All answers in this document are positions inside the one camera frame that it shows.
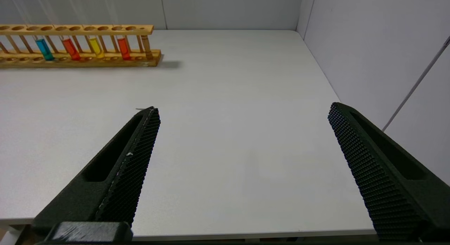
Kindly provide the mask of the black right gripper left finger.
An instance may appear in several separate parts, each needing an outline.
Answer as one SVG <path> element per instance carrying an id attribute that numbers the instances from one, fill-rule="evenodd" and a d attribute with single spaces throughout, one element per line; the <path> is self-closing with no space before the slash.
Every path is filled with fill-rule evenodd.
<path id="1" fill-rule="evenodd" d="M 153 106 L 135 114 L 34 218 L 33 231 L 46 236 L 64 221 L 132 225 L 160 124 Z"/>

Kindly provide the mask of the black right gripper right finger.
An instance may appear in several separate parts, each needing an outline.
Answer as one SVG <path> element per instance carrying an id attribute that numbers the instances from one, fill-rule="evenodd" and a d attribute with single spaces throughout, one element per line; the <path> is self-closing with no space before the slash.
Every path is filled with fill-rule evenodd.
<path id="1" fill-rule="evenodd" d="M 449 186 L 356 109 L 334 102 L 328 122 L 378 240 L 448 243 Z"/>

